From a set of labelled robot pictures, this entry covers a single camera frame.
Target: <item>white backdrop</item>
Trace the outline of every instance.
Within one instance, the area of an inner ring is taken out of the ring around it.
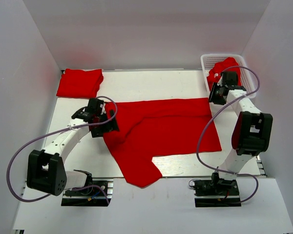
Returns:
[[[0,0],[0,234],[11,232],[18,201],[5,172],[13,153],[45,133],[60,71],[21,0]],[[12,168],[21,194],[29,149]]]
[[[241,54],[270,0],[24,0],[61,69],[200,67]]]
[[[261,158],[293,223],[293,0],[270,2],[243,56],[261,79],[256,105],[273,115],[271,142]]]

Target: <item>white basket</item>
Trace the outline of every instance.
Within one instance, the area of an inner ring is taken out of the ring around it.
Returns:
[[[209,71],[215,66],[215,63],[222,62],[226,58],[232,57],[236,60],[236,62],[240,66],[245,66],[245,61],[242,56],[240,55],[234,55],[234,54],[208,54],[208,55],[202,55],[201,56],[201,64],[203,69],[203,75],[204,75],[204,81],[207,89],[207,93],[209,95],[209,84],[207,83],[207,77],[209,76]],[[249,93],[251,91],[255,90],[253,80],[251,78],[250,72],[246,69],[240,68],[241,71],[241,83],[246,88],[246,91]],[[252,94],[249,96],[249,98],[254,98],[256,94]]]

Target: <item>wire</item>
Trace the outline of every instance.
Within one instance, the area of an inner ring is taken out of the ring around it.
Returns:
[[[191,182],[191,181],[194,181],[194,180],[200,180],[200,179],[192,179],[192,180],[190,180],[190,181],[189,181],[189,187],[190,187],[190,188],[193,188],[193,187],[194,187],[194,186],[191,186],[191,185],[190,185],[190,182]]]
[[[94,199],[97,195],[99,195],[100,192],[101,192],[101,191],[98,191],[95,195],[93,195],[93,196],[91,197],[91,199]]]
[[[115,106],[115,113],[114,113],[113,116],[111,116],[111,118],[109,118],[109,119],[107,119],[106,121],[103,121],[103,122],[99,122],[99,123],[86,123],[86,124],[81,124],[81,125],[71,126],[70,128],[69,128],[69,127],[67,127],[67,128],[63,128],[63,129],[57,130],[57,131],[55,131],[55,132],[51,132],[51,133],[48,133],[48,134],[45,134],[45,135],[39,136],[39,137],[37,137],[37,138],[35,138],[35,139],[33,139],[33,140],[27,142],[26,144],[24,144],[22,147],[20,147],[20,148],[14,153],[14,155],[12,156],[12,158],[11,158],[11,160],[10,160],[10,162],[9,162],[9,165],[8,165],[8,167],[7,167],[7,170],[6,170],[6,183],[7,183],[7,185],[8,185],[8,188],[9,188],[11,194],[12,194],[17,200],[22,201],[22,202],[34,202],[34,201],[42,200],[42,199],[44,199],[44,198],[46,198],[46,197],[48,197],[48,196],[51,195],[51,194],[47,194],[47,195],[44,195],[44,196],[41,196],[41,197],[38,197],[38,198],[35,198],[35,199],[23,199],[22,197],[18,196],[18,195],[15,193],[15,191],[13,190],[12,185],[11,185],[10,172],[11,172],[12,164],[13,164],[15,158],[17,157],[17,155],[18,155],[18,154],[19,154],[19,153],[20,153],[25,147],[27,147],[28,145],[30,145],[30,144],[32,144],[32,143],[34,143],[34,142],[36,142],[36,141],[38,141],[38,140],[40,140],[40,139],[46,138],[46,137],[48,137],[48,136],[55,135],[55,134],[58,134],[58,133],[67,132],[67,131],[69,131],[70,129],[78,129],[78,128],[82,128],[82,127],[86,127],[86,126],[103,125],[103,124],[106,124],[107,122],[110,122],[112,119],[114,119],[115,116],[116,116],[116,114],[117,114],[117,111],[118,111],[116,103],[115,103],[112,99],[110,99],[109,97],[99,96],[99,97],[96,97],[96,98],[106,98],[106,99],[110,100],[110,101],[114,104],[114,106]]]
[[[226,105],[224,105],[224,106],[223,106],[223,107],[222,107],[222,108],[221,108],[221,109],[220,109],[220,110],[219,110],[219,111],[218,111],[218,112],[217,112],[217,113],[216,113],[216,114],[210,119],[210,121],[206,124],[205,128],[203,129],[203,131],[202,131],[202,133],[201,133],[201,135],[200,135],[200,138],[199,138],[199,141],[198,141],[198,143],[197,143],[197,147],[196,147],[196,156],[197,156],[197,159],[199,160],[199,162],[200,162],[201,164],[203,164],[204,166],[206,166],[207,168],[210,168],[210,169],[212,169],[212,170],[215,170],[215,171],[218,171],[218,172],[224,172],[224,173],[228,173],[228,174],[232,174],[232,175],[234,175],[234,174],[236,174],[236,173],[231,172],[231,171],[225,171],[225,170],[222,170],[222,169],[218,169],[218,168],[215,168],[215,167],[209,166],[209,165],[207,165],[205,162],[203,162],[203,161],[201,160],[200,156],[199,156],[199,149],[200,149],[200,145],[201,145],[201,142],[202,142],[203,136],[204,136],[204,134],[205,134],[207,128],[210,126],[211,123],[213,123],[213,121],[215,120],[215,118],[216,118],[216,117],[217,117],[217,116],[218,116],[223,110],[225,110],[227,107],[231,106],[231,105],[234,104],[235,102],[237,102],[237,101],[239,101],[239,100],[241,100],[241,99],[243,99],[243,98],[245,98],[245,97],[247,97],[247,96],[249,96],[249,95],[252,95],[252,94],[256,93],[256,92],[259,90],[259,87],[260,87],[260,80],[259,80],[259,77],[258,77],[258,75],[257,75],[252,69],[250,69],[250,68],[248,68],[248,67],[244,67],[244,66],[231,66],[231,67],[228,67],[228,68],[226,68],[225,70],[223,70],[223,72],[226,71],[226,70],[228,70],[228,69],[230,69],[230,68],[234,68],[234,67],[243,68],[243,69],[246,69],[246,70],[252,72],[252,73],[254,74],[254,76],[256,77],[256,79],[257,79],[257,84],[258,84],[258,85],[257,85],[257,88],[256,88],[254,91],[249,92],[249,93],[245,94],[244,96],[240,96],[240,97],[236,98],[235,100],[233,100],[233,101],[227,103]],[[245,202],[245,201],[250,200],[250,199],[255,195],[255,193],[256,193],[257,190],[258,190],[258,179],[256,178],[256,176],[251,175],[251,174],[237,174],[237,175],[239,175],[239,176],[251,176],[251,177],[253,177],[253,178],[255,179],[255,181],[256,181],[256,187],[255,187],[255,190],[254,190],[254,192],[253,192],[248,198],[246,198],[246,199],[244,199],[244,200],[242,200],[242,201],[239,201],[239,202],[233,202],[233,203],[242,203],[242,202]]]
[[[88,186],[85,186],[85,187],[82,187],[82,188],[72,188],[72,191],[80,191],[80,190],[83,190],[83,189],[93,188],[93,187],[100,189],[100,191],[103,193],[103,195],[104,195],[104,197],[105,197],[105,199],[106,199],[107,204],[109,205],[109,201],[108,201],[108,198],[107,198],[106,193],[105,193],[104,190],[103,190],[100,186],[98,186],[98,185],[92,184],[92,185],[88,185]]]
[[[229,190],[227,191],[226,196],[225,196],[224,198],[221,198],[220,200],[223,201],[223,200],[225,200],[228,196],[229,196]]]
[[[84,195],[84,196],[87,196],[87,195],[89,195],[91,192],[92,192],[92,189],[90,189],[90,192],[87,193],[87,194],[83,194],[82,192],[80,192],[80,194],[81,194],[81,195]]]

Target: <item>red cloth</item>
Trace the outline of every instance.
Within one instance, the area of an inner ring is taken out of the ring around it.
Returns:
[[[235,61],[235,59],[234,58],[231,58],[231,57],[226,58],[222,62],[215,63],[215,66],[209,71],[209,76],[207,77],[207,82],[209,84],[209,90],[211,90],[214,82],[218,82],[220,80],[220,73],[223,70],[225,70],[227,67],[238,66],[238,65],[239,64]],[[241,86],[241,81],[240,81],[240,77],[241,77],[240,68],[234,67],[234,68],[228,69],[227,71],[236,72],[238,74],[238,77],[239,77],[238,85]]]
[[[95,98],[103,81],[102,70],[83,71],[66,69],[57,96],[65,98]]]
[[[126,181],[145,187],[162,177],[154,156],[192,154],[211,119],[207,98],[117,103],[120,131],[104,134],[104,141]],[[115,110],[107,103],[106,112]],[[200,152],[221,151],[214,124],[206,131]]]

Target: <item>white table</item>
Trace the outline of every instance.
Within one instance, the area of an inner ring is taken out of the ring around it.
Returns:
[[[111,71],[104,72],[103,75],[104,81],[98,95],[110,97],[116,102],[208,97],[202,71]],[[87,99],[58,98],[49,132],[66,127],[72,114],[87,103]],[[217,109],[219,106],[211,105],[212,113]],[[201,153],[204,162],[216,167],[224,161],[231,150],[231,135],[236,120],[237,116],[231,107],[215,120],[223,150]],[[48,137],[46,144],[54,138],[56,136]],[[212,173],[212,170],[200,164],[195,154],[159,156],[152,161],[163,177],[210,176]],[[91,134],[85,136],[73,149],[65,162],[65,169],[85,170],[94,177],[123,177],[103,139],[92,138]],[[260,175],[255,158],[241,172]]]
[[[203,98],[206,90],[201,71],[104,72],[99,95],[115,101],[139,101],[168,98]],[[70,116],[87,105],[84,99],[59,98],[50,131],[67,125]],[[221,152],[203,153],[202,159],[217,166],[226,158],[236,115],[226,110],[215,121],[223,148]],[[195,154],[155,157],[153,162],[163,176],[210,176]],[[67,170],[82,169],[95,177],[122,177],[103,139],[88,134],[65,162]],[[244,173],[259,175],[255,159]],[[34,203],[20,203],[15,230],[26,234],[44,233],[292,233],[293,227],[275,179],[259,179],[257,194],[242,205],[229,208],[195,208],[191,178],[162,178],[140,189],[114,179],[113,198],[108,207],[61,207],[62,196],[50,196]],[[241,198],[254,190],[251,178],[238,178]],[[26,187],[24,198],[43,193]]]
[[[293,227],[277,182],[259,179],[257,194],[242,207],[195,208],[190,178],[162,178],[140,189],[114,179],[108,207],[61,207],[62,196],[20,204],[15,230],[25,234],[284,234]],[[255,187],[238,178],[241,198]],[[24,198],[42,193],[26,189]]]

